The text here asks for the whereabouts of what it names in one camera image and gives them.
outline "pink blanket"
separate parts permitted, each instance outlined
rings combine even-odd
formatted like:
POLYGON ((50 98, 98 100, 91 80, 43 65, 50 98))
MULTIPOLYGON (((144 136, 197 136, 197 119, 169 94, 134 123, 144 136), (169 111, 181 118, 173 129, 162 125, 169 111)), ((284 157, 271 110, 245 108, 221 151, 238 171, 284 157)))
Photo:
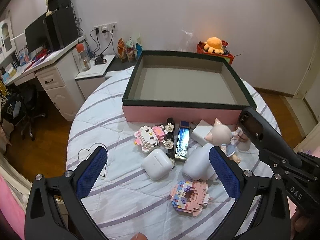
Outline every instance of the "pink blanket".
POLYGON ((12 229, 24 240, 25 212, 12 196, 11 190, 0 175, 0 210, 12 229))

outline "leopard print fabric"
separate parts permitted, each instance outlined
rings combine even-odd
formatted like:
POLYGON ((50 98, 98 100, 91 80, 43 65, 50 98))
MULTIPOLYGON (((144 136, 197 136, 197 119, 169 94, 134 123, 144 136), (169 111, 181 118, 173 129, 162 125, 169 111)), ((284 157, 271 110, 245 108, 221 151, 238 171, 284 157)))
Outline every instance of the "leopard print fabric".
MULTIPOLYGON (((0 94, 0 96, 1 96, 1 110, 2 110, 2 108, 4 107, 5 103, 8 101, 8 99, 2 94, 3 92, 4 92, 4 91, 1 90, 1 94, 0 94)), ((11 91, 11 89, 5 87, 5 94, 6 94, 6 96, 12 96, 12 91, 11 91)), ((12 105, 9 105, 9 106, 7 107, 7 113, 8 113, 8 114, 11 114, 11 115, 13 114, 13 107, 12 107, 12 105)))

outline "white desk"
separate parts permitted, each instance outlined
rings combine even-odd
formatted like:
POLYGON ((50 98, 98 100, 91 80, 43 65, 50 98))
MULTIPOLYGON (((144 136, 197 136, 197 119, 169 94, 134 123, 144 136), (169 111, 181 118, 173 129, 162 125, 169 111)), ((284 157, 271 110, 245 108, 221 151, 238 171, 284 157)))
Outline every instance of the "white desk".
POLYGON ((12 83, 15 83, 16 85, 20 85, 30 79, 35 78, 34 72, 47 67, 53 63, 55 63, 59 58, 61 58, 63 55, 65 55, 70 49, 72 49, 74 46, 76 46, 78 44, 78 42, 81 42, 85 39, 85 35, 79 37, 79 39, 75 40, 74 42, 70 43, 69 45, 67 45, 66 47, 64 47, 63 49, 57 50, 53 53, 51 53, 49 56, 47 56, 43 62, 39 63, 36 66, 32 66, 31 68, 29 68, 28 70, 26 70, 25 72, 21 73, 22 70, 24 70, 25 68, 27 68, 31 63, 28 63, 26 65, 24 65, 21 69, 18 68, 16 74, 12 77, 7 79, 7 81, 4 83, 6 86, 11 85, 12 83))

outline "plastic bag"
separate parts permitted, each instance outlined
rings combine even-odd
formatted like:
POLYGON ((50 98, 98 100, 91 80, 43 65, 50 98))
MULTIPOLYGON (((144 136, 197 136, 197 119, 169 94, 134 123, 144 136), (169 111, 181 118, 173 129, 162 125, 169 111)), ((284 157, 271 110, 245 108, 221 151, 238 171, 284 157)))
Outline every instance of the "plastic bag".
POLYGON ((196 38, 193 33, 182 31, 182 38, 179 43, 178 51, 183 52, 196 52, 197 44, 196 38))
POLYGON ((134 54, 136 55, 137 60, 140 57, 141 53, 142 53, 142 46, 141 46, 141 39, 139 36, 139 38, 137 39, 136 48, 134 50, 134 54))

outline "blue gripper pad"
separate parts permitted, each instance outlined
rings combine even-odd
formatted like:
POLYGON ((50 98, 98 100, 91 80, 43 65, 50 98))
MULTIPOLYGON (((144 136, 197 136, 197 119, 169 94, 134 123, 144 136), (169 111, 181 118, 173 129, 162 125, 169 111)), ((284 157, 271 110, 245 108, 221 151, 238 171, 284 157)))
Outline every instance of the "blue gripper pad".
POLYGON ((226 159, 221 156, 216 147, 212 147, 209 152, 210 163, 222 182, 222 185, 228 193, 228 196, 237 200, 241 194, 240 181, 227 164, 227 161, 230 161, 228 157, 222 152, 221 149, 219 150, 226 159))
POLYGON ((92 155, 95 156, 77 181, 76 195, 78 199, 82 199, 89 195, 93 185, 99 177, 100 172, 107 163, 108 152, 105 148, 98 147, 92 155))

